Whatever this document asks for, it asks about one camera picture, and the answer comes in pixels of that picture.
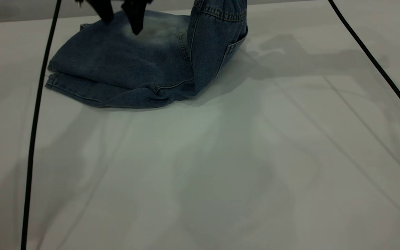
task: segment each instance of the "faded denim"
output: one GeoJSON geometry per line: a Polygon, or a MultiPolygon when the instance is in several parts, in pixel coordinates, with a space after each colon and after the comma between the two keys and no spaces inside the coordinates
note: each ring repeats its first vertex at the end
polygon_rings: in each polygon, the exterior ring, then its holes
{"type": "Polygon", "coordinates": [[[49,63],[46,87],[95,107],[155,108],[203,90],[248,33],[247,0],[196,0],[190,16],[146,11],[85,26],[49,63]]]}

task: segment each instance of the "stitching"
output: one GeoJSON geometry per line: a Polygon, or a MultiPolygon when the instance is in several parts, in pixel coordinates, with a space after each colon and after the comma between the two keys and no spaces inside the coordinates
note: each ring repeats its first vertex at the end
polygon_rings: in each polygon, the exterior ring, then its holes
{"type": "Polygon", "coordinates": [[[54,85],[54,84],[49,84],[49,85],[51,85],[52,87],[54,87],[54,88],[56,88],[56,89],[62,90],[62,91],[64,91],[64,92],[66,92],[66,93],[69,93],[70,95],[73,95],[73,96],[75,96],[75,97],[78,97],[78,98],[80,98],[80,99],[88,100],[88,101],[96,101],[96,102],[98,102],[98,103],[103,103],[102,101],[98,101],[98,100],[94,100],[94,99],[90,99],[90,98],[83,98],[83,97],[80,97],[79,95],[75,95],[74,93],[71,93],[71,92],[69,92],[68,90],[65,90],[65,89],[63,89],[62,87],[58,87],[58,86],[56,86],[56,85],[54,85]]]}
{"type": "Polygon", "coordinates": [[[179,83],[177,83],[177,84],[175,84],[175,85],[173,85],[173,86],[160,86],[160,85],[157,85],[155,88],[154,88],[154,93],[157,93],[160,89],[171,89],[172,87],[173,88],[175,88],[175,87],[177,87],[178,85],[180,85],[180,84],[182,84],[182,83],[185,83],[185,82],[188,82],[188,81],[193,81],[195,78],[192,78],[192,79],[189,79],[189,80],[184,80],[184,81],[181,81],[181,82],[179,82],[179,83]]]}
{"type": "Polygon", "coordinates": [[[225,21],[230,21],[230,22],[239,22],[246,19],[246,11],[240,14],[234,14],[219,10],[217,8],[213,8],[211,6],[204,6],[202,8],[202,3],[200,2],[201,1],[196,1],[194,3],[194,6],[198,8],[201,12],[210,14],[211,16],[217,17],[219,19],[223,19],[225,21]]]}
{"type": "Polygon", "coordinates": [[[183,31],[182,33],[178,34],[178,42],[180,44],[180,49],[181,49],[181,53],[183,55],[183,58],[185,60],[190,60],[188,52],[186,50],[186,47],[183,44],[183,35],[185,35],[187,33],[187,29],[185,31],[183,31]]]}

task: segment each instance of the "jeans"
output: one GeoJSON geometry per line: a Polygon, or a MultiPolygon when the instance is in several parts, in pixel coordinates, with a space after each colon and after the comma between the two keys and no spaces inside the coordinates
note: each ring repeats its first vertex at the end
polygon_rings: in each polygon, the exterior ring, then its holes
{"type": "Polygon", "coordinates": [[[123,12],[67,41],[46,87],[95,107],[156,108],[203,90],[244,41],[247,0],[196,0],[190,16],[146,11],[134,35],[123,12]]]}

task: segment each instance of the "seam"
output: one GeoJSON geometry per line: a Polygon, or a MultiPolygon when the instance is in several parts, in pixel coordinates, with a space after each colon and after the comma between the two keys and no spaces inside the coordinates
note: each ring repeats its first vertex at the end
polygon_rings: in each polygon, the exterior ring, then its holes
{"type": "Polygon", "coordinates": [[[210,14],[211,16],[217,17],[225,21],[239,22],[246,19],[246,11],[240,14],[234,14],[219,10],[211,6],[201,6],[200,4],[200,1],[196,1],[194,3],[194,6],[198,8],[202,13],[210,14]]]}
{"type": "Polygon", "coordinates": [[[80,99],[88,100],[88,101],[96,101],[96,102],[98,102],[98,103],[103,103],[102,101],[98,101],[98,100],[94,100],[94,99],[90,99],[90,98],[83,98],[83,97],[81,97],[81,96],[79,96],[79,95],[75,95],[74,93],[71,93],[71,92],[69,92],[68,90],[65,90],[65,89],[63,89],[62,87],[58,87],[58,86],[56,86],[56,85],[54,85],[54,84],[49,84],[49,85],[51,85],[52,87],[54,87],[54,88],[56,88],[56,89],[62,90],[62,91],[64,91],[64,92],[66,92],[66,93],[69,93],[70,95],[73,95],[73,96],[75,96],[75,97],[78,97],[78,98],[80,98],[80,99]]]}
{"type": "Polygon", "coordinates": [[[180,50],[181,50],[181,54],[183,55],[183,58],[185,60],[190,60],[188,52],[186,50],[186,47],[183,44],[183,35],[185,35],[187,33],[187,29],[185,31],[183,31],[182,33],[178,34],[178,42],[180,44],[180,50]]]}
{"type": "Polygon", "coordinates": [[[171,88],[175,88],[175,87],[177,87],[177,86],[180,85],[180,84],[183,84],[183,83],[188,82],[188,81],[193,81],[194,79],[195,79],[195,78],[192,78],[192,79],[189,79],[189,80],[184,80],[184,81],[181,81],[181,82],[179,82],[179,83],[177,83],[177,84],[175,84],[175,85],[173,85],[173,86],[160,86],[160,85],[157,85],[157,86],[154,88],[153,92],[154,92],[154,93],[157,93],[160,89],[171,89],[171,88]]]}
{"type": "Polygon", "coordinates": [[[197,19],[196,19],[195,25],[194,25],[194,31],[192,32],[191,47],[189,48],[189,56],[192,55],[192,48],[194,47],[195,32],[197,30],[197,24],[198,24],[199,20],[200,20],[200,16],[197,16],[197,19]]]}
{"type": "Polygon", "coordinates": [[[109,98],[109,99],[106,100],[106,101],[98,101],[98,100],[91,99],[91,98],[83,98],[83,97],[81,97],[81,96],[79,96],[79,95],[75,95],[74,93],[69,92],[68,90],[63,89],[62,87],[56,86],[56,85],[55,85],[55,82],[58,80],[58,78],[59,78],[60,76],[61,76],[61,74],[60,74],[59,76],[57,76],[57,77],[52,81],[52,83],[46,83],[46,85],[50,85],[50,86],[52,86],[52,89],[57,88],[57,89],[59,89],[59,90],[62,90],[62,91],[64,91],[64,92],[68,93],[69,95],[73,95],[73,96],[78,97],[78,98],[80,98],[80,99],[82,99],[82,100],[95,101],[95,102],[98,102],[98,103],[107,103],[107,102],[111,101],[112,99],[116,98],[117,96],[122,95],[122,94],[124,93],[124,92],[118,93],[117,95],[114,95],[113,97],[109,98]]]}

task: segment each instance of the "folded jeans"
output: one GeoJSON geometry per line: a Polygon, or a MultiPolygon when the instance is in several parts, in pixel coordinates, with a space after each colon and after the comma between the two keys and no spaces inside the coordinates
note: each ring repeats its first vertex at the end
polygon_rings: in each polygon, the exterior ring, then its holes
{"type": "Polygon", "coordinates": [[[51,59],[46,87],[95,107],[155,108],[197,95],[244,41],[246,0],[196,0],[190,16],[124,12],[82,26],[51,59]]]}

